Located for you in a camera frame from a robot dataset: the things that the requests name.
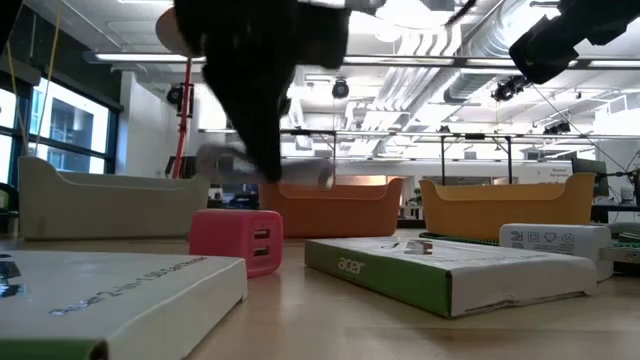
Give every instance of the red pole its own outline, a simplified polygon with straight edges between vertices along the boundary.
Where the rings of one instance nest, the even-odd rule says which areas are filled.
[[[187,115],[189,114],[189,96],[191,90],[191,65],[193,60],[187,59],[187,73],[184,77],[184,91],[182,95],[182,118],[180,119],[180,127],[178,128],[178,150],[176,151],[176,161],[173,164],[172,178],[177,179],[180,175],[180,165],[182,162],[182,148],[184,146],[184,138],[187,135]]]

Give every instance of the security camera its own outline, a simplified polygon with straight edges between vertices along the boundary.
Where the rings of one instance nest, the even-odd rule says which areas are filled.
[[[331,94],[334,99],[344,99],[349,96],[349,85],[347,85],[347,80],[337,79],[336,83],[333,85],[333,91]]]
[[[182,103],[182,86],[171,85],[171,89],[167,93],[167,102],[173,106],[181,105]]]

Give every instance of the green stripe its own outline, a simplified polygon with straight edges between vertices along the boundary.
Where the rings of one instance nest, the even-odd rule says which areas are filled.
[[[451,314],[449,272],[401,259],[372,255],[314,241],[305,244],[305,263],[397,300],[443,316]],[[363,263],[358,274],[341,270],[343,259]]]
[[[429,239],[429,240],[445,240],[445,241],[454,241],[454,242],[461,242],[461,243],[467,243],[467,244],[499,246],[498,240],[468,238],[468,237],[453,236],[453,235],[442,235],[442,234],[436,234],[436,233],[430,233],[430,232],[420,233],[420,237],[423,239]]]
[[[93,340],[0,339],[2,360],[89,360],[100,343]]]

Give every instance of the wooden floor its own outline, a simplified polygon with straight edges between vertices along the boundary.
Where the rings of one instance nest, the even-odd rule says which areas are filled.
[[[185,253],[187,246],[3,241],[3,248]],[[280,270],[251,279],[248,299],[188,359],[640,359],[639,279],[608,280],[591,297],[447,320],[308,269],[303,253],[302,243],[289,243]]]

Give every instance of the orange bin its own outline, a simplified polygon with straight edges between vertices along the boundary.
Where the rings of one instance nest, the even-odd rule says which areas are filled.
[[[420,181],[429,232],[498,240],[504,224],[587,225],[594,174],[564,184],[438,186]]]
[[[260,207],[282,215],[287,238],[391,236],[398,224],[402,179],[382,186],[331,189],[261,185]]]

